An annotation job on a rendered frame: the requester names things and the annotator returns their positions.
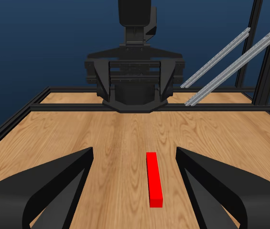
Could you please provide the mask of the thin red peg bar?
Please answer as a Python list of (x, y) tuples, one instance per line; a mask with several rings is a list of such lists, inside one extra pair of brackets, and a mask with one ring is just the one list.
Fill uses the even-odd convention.
[(163, 195), (156, 152), (146, 153), (146, 164), (150, 207), (162, 208)]

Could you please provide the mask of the silver aluminium brace rail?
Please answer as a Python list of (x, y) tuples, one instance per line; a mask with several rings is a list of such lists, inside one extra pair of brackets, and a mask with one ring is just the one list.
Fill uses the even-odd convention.
[(218, 52), (211, 60), (209, 60), (203, 67), (201, 67), (189, 79), (187, 79), (183, 84), (181, 84), (180, 87), (189, 88), (199, 78), (201, 78), (206, 72), (208, 72), (213, 66), (215, 66), (220, 60), (222, 60), (233, 49), (235, 49), (240, 43), (242, 43), (249, 36), (249, 32), (250, 32), (250, 27), (247, 27), (234, 40), (232, 40), (227, 46), (225, 46), (220, 52)]
[(223, 72), (215, 77), (211, 82), (204, 86), (199, 92), (193, 95), (185, 106), (195, 106), (207, 95), (213, 92), (218, 86), (220, 86), (225, 80), (232, 76), (235, 72), (241, 69), (245, 64), (257, 56), (261, 51), (270, 45), (270, 32), (264, 36), (259, 42), (253, 47), (241, 55), (237, 60), (230, 64)]

